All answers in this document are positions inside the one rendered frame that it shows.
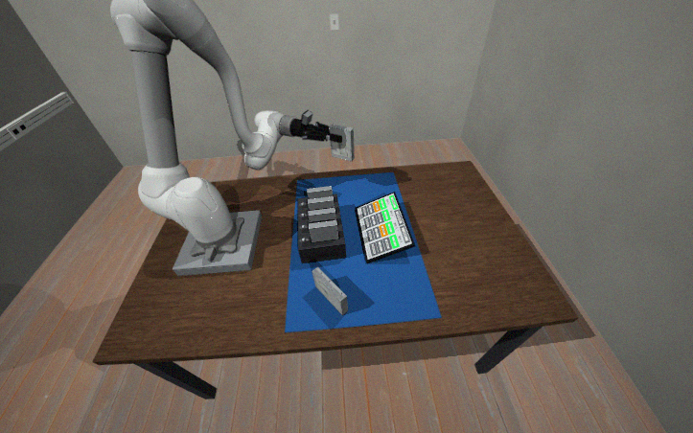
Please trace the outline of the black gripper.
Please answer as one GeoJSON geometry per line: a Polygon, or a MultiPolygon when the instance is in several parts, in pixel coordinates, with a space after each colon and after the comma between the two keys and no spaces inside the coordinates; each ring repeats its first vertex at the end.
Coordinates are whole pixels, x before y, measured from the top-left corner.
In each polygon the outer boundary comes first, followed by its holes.
{"type": "Polygon", "coordinates": [[[336,142],[342,142],[342,136],[330,133],[328,125],[323,125],[319,122],[316,122],[315,125],[308,124],[306,126],[302,126],[302,124],[300,124],[300,121],[301,120],[299,119],[292,120],[289,128],[291,135],[302,137],[303,140],[332,140],[336,142]]]}

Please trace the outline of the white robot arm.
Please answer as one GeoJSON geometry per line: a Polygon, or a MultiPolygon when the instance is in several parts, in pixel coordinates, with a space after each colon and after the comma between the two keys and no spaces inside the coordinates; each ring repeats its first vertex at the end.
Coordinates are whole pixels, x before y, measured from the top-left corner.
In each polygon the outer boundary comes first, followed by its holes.
{"type": "Polygon", "coordinates": [[[218,72],[243,142],[244,162],[251,169],[267,165],[283,135],[294,137],[289,128],[297,118],[262,111],[255,117],[258,131],[250,131],[235,66],[194,0],[112,0],[110,13],[132,56],[149,160],[138,187],[141,201],[191,232],[196,238],[192,257],[205,255],[212,262],[217,253],[235,253],[243,218],[232,219],[218,189],[203,178],[190,177],[178,161],[167,61],[173,39],[218,72]]]}

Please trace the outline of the status display screen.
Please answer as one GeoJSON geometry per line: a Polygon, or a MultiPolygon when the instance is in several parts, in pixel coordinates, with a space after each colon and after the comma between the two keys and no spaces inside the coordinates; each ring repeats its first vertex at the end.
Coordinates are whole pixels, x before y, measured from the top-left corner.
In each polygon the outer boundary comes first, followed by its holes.
{"type": "Polygon", "coordinates": [[[395,192],[356,207],[366,262],[415,247],[395,192]]]}

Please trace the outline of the blue flat mat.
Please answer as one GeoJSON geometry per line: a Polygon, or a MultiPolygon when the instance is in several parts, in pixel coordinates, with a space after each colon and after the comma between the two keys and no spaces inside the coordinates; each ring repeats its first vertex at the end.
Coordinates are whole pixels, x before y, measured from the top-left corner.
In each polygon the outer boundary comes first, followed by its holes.
{"type": "Polygon", "coordinates": [[[441,318],[424,261],[394,172],[297,180],[285,332],[328,330],[441,318]],[[332,186],[337,194],[346,258],[301,263],[298,198],[307,189],[332,186]],[[356,207],[395,192],[415,247],[366,262],[356,207]],[[319,267],[346,295],[339,311],[315,287],[319,267]]]}

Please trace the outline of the dark grey drive dock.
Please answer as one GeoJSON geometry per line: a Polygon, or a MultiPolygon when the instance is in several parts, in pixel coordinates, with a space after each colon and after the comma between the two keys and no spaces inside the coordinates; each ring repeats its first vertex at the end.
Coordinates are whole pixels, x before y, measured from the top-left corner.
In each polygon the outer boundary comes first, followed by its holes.
{"type": "Polygon", "coordinates": [[[333,194],[339,239],[312,242],[309,231],[308,198],[298,198],[298,252],[302,263],[346,258],[337,194],[333,194]]]}

